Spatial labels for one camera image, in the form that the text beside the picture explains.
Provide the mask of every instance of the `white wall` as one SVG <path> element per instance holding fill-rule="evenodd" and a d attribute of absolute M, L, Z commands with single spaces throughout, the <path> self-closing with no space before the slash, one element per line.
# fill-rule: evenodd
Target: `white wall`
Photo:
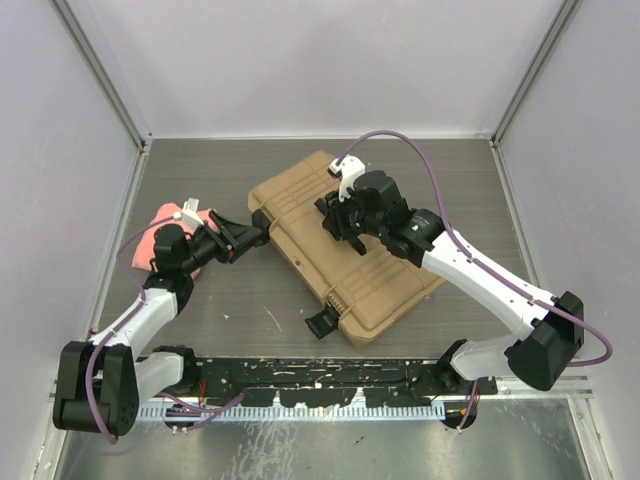
<path fill-rule="evenodd" d="M 640 435 L 640 3 L 585 1 L 503 142 L 539 270 L 614 356 L 589 369 L 623 471 Z M 585 355 L 601 352 L 588 339 Z"/>
<path fill-rule="evenodd" d="M 156 137 L 493 133 L 561 3 L 78 2 Z"/>
<path fill-rule="evenodd" d="M 2 2 L 0 65 L 0 477 L 21 480 L 60 350 L 88 324 L 135 147 L 49 2 Z"/>

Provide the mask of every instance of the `pink sponge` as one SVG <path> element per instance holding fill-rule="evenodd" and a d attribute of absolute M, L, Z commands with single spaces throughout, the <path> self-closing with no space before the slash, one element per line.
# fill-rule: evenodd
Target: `pink sponge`
<path fill-rule="evenodd" d="M 179 212 L 181 210 L 182 208 L 180 208 L 175 203 L 166 203 L 158 209 L 156 216 L 150 223 L 156 222 L 166 217 L 170 217 L 174 213 Z M 202 220 L 208 220 L 209 210 L 199 211 L 198 216 Z M 156 230 L 158 230 L 158 228 L 162 228 L 164 225 L 169 225 L 171 223 L 176 223 L 180 225 L 182 229 L 187 233 L 193 233 L 193 230 L 191 228 L 187 227 L 184 223 L 176 222 L 175 220 L 171 220 L 169 222 L 163 223 L 162 225 L 158 225 L 157 227 L 150 228 L 149 230 L 144 232 L 144 234 L 142 235 L 142 239 L 140 240 L 140 243 L 136 248 L 136 252 L 133 254 L 133 261 L 131 262 L 132 267 L 140 268 L 142 270 L 147 270 L 147 271 L 151 270 L 151 264 L 149 262 L 153 258 L 153 245 L 155 244 L 154 234 Z M 196 270 L 191 274 L 191 276 L 195 278 L 195 276 L 198 275 L 198 273 L 200 273 L 200 270 Z"/>

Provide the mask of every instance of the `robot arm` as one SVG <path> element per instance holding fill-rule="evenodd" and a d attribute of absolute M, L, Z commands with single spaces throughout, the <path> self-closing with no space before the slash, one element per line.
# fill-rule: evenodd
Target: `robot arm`
<path fill-rule="evenodd" d="M 197 201 L 190 200 L 181 215 L 195 228 L 190 237 L 176 224 L 156 231 L 154 271 L 131 307 L 101 333 L 86 342 L 70 342 L 62 350 L 53 411 L 57 428 L 100 430 L 85 387 L 89 360 L 96 350 L 92 393 L 113 436 L 126 434 L 139 405 L 158 392 L 170 388 L 177 394 L 189 394 L 197 385 L 199 369 L 190 348 L 160 347 L 146 359 L 137 359 L 158 330 L 187 304 L 194 286 L 191 273 L 214 259 L 234 263 L 252 247 L 264 245 L 268 229 L 261 227 L 268 225 L 260 218 L 253 223 L 261 227 L 240 225 L 212 211 L 209 220 L 214 230 L 199 219 L 196 210 Z"/>
<path fill-rule="evenodd" d="M 472 259 L 517 285 L 535 300 L 582 318 L 579 298 L 566 292 L 561 298 L 513 275 L 454 234 L 471 253 L 463 253 L 442 219 L 426 209 L 410 209 L 395 181 L 382 171 L 365 172 L 362 162 L 347 156 L 334 161 L 329 173 L 341 178 L 316 206 L 325 215 L 323 226 L 336 240 L 347 240 L 366 253 L 358 235 L 377 236 L 392 255 L 407 259 L 445 278 L 490 310 L 510 330 L 504 337 L 480 342 L 459 340 L 440 359 L 445 383 L 456 379 L 515 374 L 528 385 L 549 390 L 583 343 L 582 328 L 516 294 Z"/>

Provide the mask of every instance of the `purple cable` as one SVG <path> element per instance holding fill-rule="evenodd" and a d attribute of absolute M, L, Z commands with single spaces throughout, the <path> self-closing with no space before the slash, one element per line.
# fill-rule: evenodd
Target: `purple cable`
<path fill-rule="evenodd" d="M 466 249 L 466 247 L 462 244 L 462 242 L 460 240 L 458 240 L 458 237 L 456 237 L 456 235 L 455 235 L 455 233 L 453 231 L 453 227 L 451 227 L 451 224 L 449 223 L 449 218 L 448 218 L 446 210 L 444 208 L 444 202 L 442 200 L 442 194 L 440 192 L 440 185 L 438 184 L 438 179 L 436 178 L 436 174 L 433 171 L 433 167 L 431 166 L 431 162 L 429 161 L 427 156 L 424 154 L 422 149 L 413 140 L 411 140 L 409 137 L 407 137 L 406 135 L 403 135 L 402 133 L 394 132 L 392 130 L 376 130 L 376 131 L 373 131 L 373 132 L 366 133 L 366 134 L 362 135 L 360 138 L 358 138 L 355 142 L 353 142 L 349 146 L 349 148 L 347 148 L 347 150 L 338 158 L 338 161 L 337 161 L 336 165 L 340 165 L 340 163 L 342 163 L 342 161 L 344 160 L 344 157 L 349 155 L 353 151 L 353 149 L 356 148 L 358 145 L 360 145 L 363 141 L 365 141 L 366 139 L 371 138 L 371 137 L 377 137 L 379 135 L 388 135 L 390 137 L 396 137 L 396 138 L 399 138 L 400 140 L 403 140 L 411 148 L 413 148 L 413 150 L 415 150 L 415 152 L 420 156 L 420 158 L 424 162 L 425 166 L 427 167 L 427 170 L 429 171 L 429 176 L 431 177 L 431 183 L 433 184 L 433 191 L 434 191 L 435 197 L 436 197 L 436 203 L 438 204 L 438 210 L 440 210 L 440 217 L 442 217 L 442 222 L 444 223 L 444 228 L 447 230 L 447 233 L 449 234 L 449 237 L 451 237 L 451 240 L 456 245 L 456 247 L 458 247 L 460 249 L 460 251 L 468 259 L 470 259 L 473 263 L 478 265 L 482 270 L 487 272 L 489 275 L 491 275 L 493 278 L 498 280 L 500 283 L 502 283 L 503 285 L 505 285 L 506 287 L 511 289 L 513 292 L 517 293 L 521 297 L 524 297 L 527 301 L 533 301 L 539 307 L 542 307 L 545 310 L 548 310 L 548 311 L 550 311 L 550 312 L 552 312 L 552 313 L 554 313 L 556 315 L 559 315 L 562 318 L 564 318 L 565 320 L 569 320 L 570 322 L 576 324 L 577 326 L 585 329 L 587 332 L 591 333 L 598 340 L 600 340 L 602 342 L 602 344 L 604 345 L 604 348 L 605 348 L 604 354 L 602 354 L 600 357 L 597 357 L 597 358 L 594 358 L 594 359 L 591 359 L 591 360 L 581 360 L 581 361 L 577 361 L 577 362 L 571 362 L 571 363 L 569 363 L 570 367 L 587 367 L 587 366 L 590 366 L 590 365 L 597 365 L 599 363 L 606 362 L 607 360 L 609 360 L 609 358 L 611 358 L 611 355 L 613 355 L 613 345 L 611 345 L 611 342 L 607 339 L 607 337 L 605 337 L 604 334 L 602 334 L 598 329 L 596 329 L 595 327 L 589 325 L 588 323 L 583 322 L 578 317 L 575 317 L 575 316 L 571 315 L 570 313 L 567 313 L 567 312 L 565 312 L 563 310 L 560 310 L 557 307 L 554 307 L 553 305 L 549 305 L 548 303 L 543 302 L 542 300 L 534 299 L 531 294 L 529 294 L 528 292 L 526 292 L 523 289 L 521 289 L 520 287 L 518 287 L 516 284 L 514 284 L 514 283 L 510 282 L 509 280 L 507 280 L 506 278 L 504 278 L 502 275 L 500 275 L 498 272 L 493 270 L 491 267 L 489 267 L 488 265 L 483 263 L 481 260 L 478 260 L 477 258 L 473 258 L 472 257 L 471 252 L 469 252 L 469 250 Z"/>
<path fill-rule="evenodd" d="M 467 411 L 464 412 L 464 416 L 460 421 L 460 425 L 458 425 L 458 428 L 457 428 L 458 432 L 462 432 L 462 429 L 467 423 L 467 419 L 469 418 L 469 415 L 471 415 L 471 410 L 473 409 L 473 401 L 476 398 L 477 391 L 478 391 L 478 380 L 474 380 L 473 386 L 471 387 L 471 398 L 469 398 L 469 403 L 467 404 Z"/>
<path fill-rule="evenodd" d="M 149 224 L 148 226 L 140 230 L 138 233 L 131 236 L 131 238 L 129 238 L 126 242 L 124 242 L 122 246 L 118 249 L 118 253 L 116 254 L 116 261 L 118 262 L 119 266 L 122 269 L 124 269 L 125 272 L 127 272 L 127 275 L 129 275 L 129 278 L 131 278 L 133 283 L 135 283 L 136 286 L 138 287 L 138 291 L 140 292 L 139 301 L 138 303 L 136 303 L 135 307 L 120 322 L 118 322 L 116 326 L 113 327 L 113 329 L 109 333 L 107 333 L 104 336 L 104 338 L 100 341 L 100 343 L 98 343 L 96 348 L 93 350 L 91 357 L 89 357 L 87 371 L 84 376 L 84 387 L 87 391 L 87 401 L 89 402 L 89 408 L 91 409 L 91 414 L 93 415 L 93 419 L 95 420 L 96 425 L 98 426 L 98 430 L 100 430 L 100 433 L 102 433 L 104 438 L 111 445 L 115 445 L 118 442 L 118 438 L 111 435 L 111 433 L 109 432 L 109 429 L 107 428 L 107 425 L 104 422 L 104 419 L 102 418 L 102 415 L 100 414 L 100 408 L 98 407 L 98 403 L 96 402 L 96 397 L 93 394 L 93 387 L 92 387 L 93 370 L 96 366 L 96 361 L 98 360 L 98 356 L 100 355 L 100 352 L 102 351 L 104 346 L 107 344 L 107 342 L 111 340 L 111 338 L 116 333 L 122 330 L 122 328 L 127 323 L 129 323 L 129 321 L 140 311 L 145 301 L 147 300 L 147 296 L 144 293 L 144 287 L 142 286 L 142 283 L 138 281 L 138 279 L 135 277 L 135 275 L 131 271 L 131 268 L 122 261 L 120 256 L 122 255 L 122 252 L 124 251 L 124 249 L 127 248 L 131 244 L 131 242 L 133 242 L 136 238 L 138 238 L 144 232 L 146 232 L 150 228 L 157 227 L 158 225 L 162 225 L 163 223 L 169 222 L 171 220 L 173 220 L 173 216 L 166 217 L 166 218 L 163 218 L 162 220 L 158 220 L 157 222 L 153 222 Z"/>
<path fill-rule="evenodd" d="M 207 417 L 204 420 L 196 423 L 195 425 L 187 427 L 187 431 L 189 431 L 189 432 L 192 431 L 192 430 L 198 430 L 199 428 L 204 427 L 205 425 L 207 425 L 208 423 L 210 423 L 214 419 L 216 419 L 221 413 L 226 412 L 227 410 L 235 407 L 240 402 L 242 402 L 242 400 L 244 400 L 244 393 L 241 393 L 239 395 L 236 395 L 233 399 L 231 399 L 231 401 L 229 401 L 229 403 L 227 403 L 226 405 L 224 405 L 222 407 L 202 408 L 202 407 L 195 407 L 193 405 L 190 405 L 187 402 L 185 402 L 184 400 L 181 400 L 178 397 L 176 397 L 175 395 L 172 395 L 172 394 L 167 393 L 167 392 L 160 392 L 158 394 L 158 396 L 159 397 L 169 398 L 169 399 L 173 400 L 174 402 L 176 402 L 178 405 L 181 405 L 184 408 L 188 408 L 189 410 L 193 410 L 194 412 L 210 413 L 211 414 L 209 417 Z"/>

